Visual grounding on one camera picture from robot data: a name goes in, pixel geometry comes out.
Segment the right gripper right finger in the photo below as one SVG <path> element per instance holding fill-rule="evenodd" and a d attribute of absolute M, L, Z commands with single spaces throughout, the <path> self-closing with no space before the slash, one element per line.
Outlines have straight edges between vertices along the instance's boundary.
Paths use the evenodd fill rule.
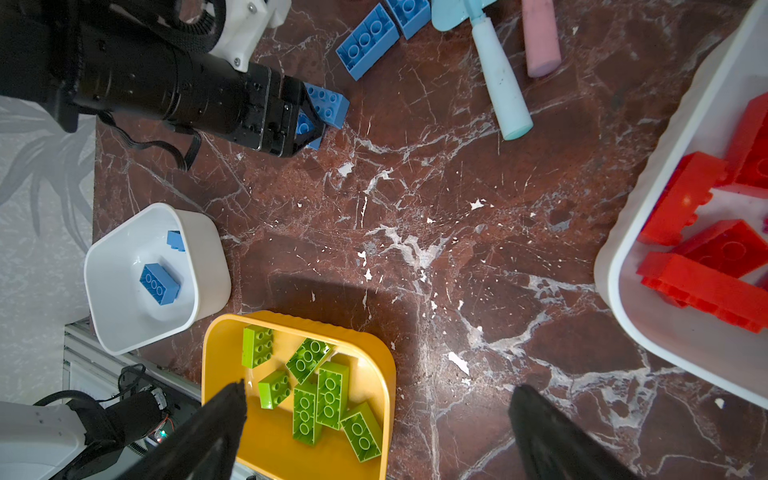
<path fill-rule="evenodd" d="M 530 385 L 514 389 L 508 415 L 529 479 L 637 477 Z"/>

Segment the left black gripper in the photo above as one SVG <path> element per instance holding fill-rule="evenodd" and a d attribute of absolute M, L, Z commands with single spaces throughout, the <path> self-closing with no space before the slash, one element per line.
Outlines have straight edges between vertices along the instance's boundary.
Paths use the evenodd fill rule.
<path fill-rule="evenodd" d="M 325 123 L 300 79 L 252 63 L 245 87 L 244 133 L 239 138 L 243 145 L 288 158 L 323 136 Z"/>

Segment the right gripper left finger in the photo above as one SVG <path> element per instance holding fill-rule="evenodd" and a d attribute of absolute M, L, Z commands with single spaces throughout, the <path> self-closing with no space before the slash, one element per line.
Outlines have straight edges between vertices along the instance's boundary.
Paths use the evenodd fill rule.
<path fill-rule="evenodd" d="M 226 385 L 122 479 L 229 479 L 247 420 L 242 380 Z"/>

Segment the blue lego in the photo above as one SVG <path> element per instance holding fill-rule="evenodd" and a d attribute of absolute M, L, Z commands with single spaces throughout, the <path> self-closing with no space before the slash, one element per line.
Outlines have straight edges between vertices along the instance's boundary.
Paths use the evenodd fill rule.
<path fill-rule="evenodd" d="M 386 0 L 397 26 L 406 40 L 431 21 L 431 4 L 428 0 Z"/>
<path fill-rule="evenodd" d="M 179 283 L 159 263 L 145 264 L 139 282 L 161 306 L 174 303 L 180 292 Z"/>
<path fill-rule="evenodd" d="M 361 77 L 397 42 L 400 34 L 385 7 L 378 3 L 336 49 L 350 76 Z"/>
<path fill-rule="evenodd" d="M 325 88 L 304 82 L 313 108 L 327 126 L 337 129 L 343 128 L 345 118 L 350 106 L 349 100 L 342 94 Z M 299 113 L 297 134 L 305 134 L 312 130 L 312 124 L 304 113 Z M 322 138 L 314 140 L 308 145 L 313 150 L 318 150 Z"/>
<path fill-rule="evenodd" d="M 185 245 L 179 230 L 169 230 L 166 235 L 166 244 L 175 251 L 185 252 Z"/>

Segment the green lego row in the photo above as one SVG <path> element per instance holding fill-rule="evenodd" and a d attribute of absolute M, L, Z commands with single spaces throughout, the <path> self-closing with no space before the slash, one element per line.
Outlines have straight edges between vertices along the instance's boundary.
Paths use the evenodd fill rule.
<path fill-rule="evenodd" d="M 245 368 L 248 394 L 264 410 L 276 410 L 292 392 L 287 368 L 276 357 L 273 329 L 246 326 L 242 332 L 241 364 Z"/>

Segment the green lego pair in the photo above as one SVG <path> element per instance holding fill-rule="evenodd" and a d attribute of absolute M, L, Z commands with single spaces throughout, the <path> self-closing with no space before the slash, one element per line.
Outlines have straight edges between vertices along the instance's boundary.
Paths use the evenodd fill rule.
<path fill-rule="evenodd" d="M 350 368 L 326 362 L 315 382 L 294 389 L 292 437 L 309 446 L 319 441 L 325 427 L 343 431 L 361 463 L 383 454 L 383 431 L 367 402 L 348 407 Z"/>

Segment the red lego bottom brick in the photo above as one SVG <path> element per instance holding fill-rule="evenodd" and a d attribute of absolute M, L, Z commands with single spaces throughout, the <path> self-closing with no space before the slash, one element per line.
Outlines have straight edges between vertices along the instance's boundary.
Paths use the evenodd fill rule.
<path fill-rule="evenodd" d="M 652 252 L 637 270 L 641 283 L 753 333 L 767 328 L 767 291 L 686 257 Z"/>

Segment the red lego cluster brick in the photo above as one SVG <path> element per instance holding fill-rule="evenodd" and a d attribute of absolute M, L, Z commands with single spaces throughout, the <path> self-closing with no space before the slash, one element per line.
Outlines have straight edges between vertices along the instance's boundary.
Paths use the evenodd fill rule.
<path fill-rule="evenodd" d="M 710 190 L 724 175 L 725 160 L 703 152 L 684 156 L 643 226 L 638 241 L 675 246 L 682 230 L 697 220 L 695 211 L 712 199 Z"/>

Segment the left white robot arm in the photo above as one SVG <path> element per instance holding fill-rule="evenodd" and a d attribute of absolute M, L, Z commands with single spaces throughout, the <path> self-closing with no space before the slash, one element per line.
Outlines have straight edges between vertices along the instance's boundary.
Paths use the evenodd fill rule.
<path fill-rule="evenodd" d="M 186 22 L 178 1 L 5 1 L 1 93 L 40 105 L 68 133 L 83 115 L 109 127 L 119 112 L 162 121 L 191 139 L 186 151 L 156 142 L 185 171 L 203 133 L 291 157 L 324 122 L 301 80 L 251 59 L 289 9 L 206 1 Z"/>

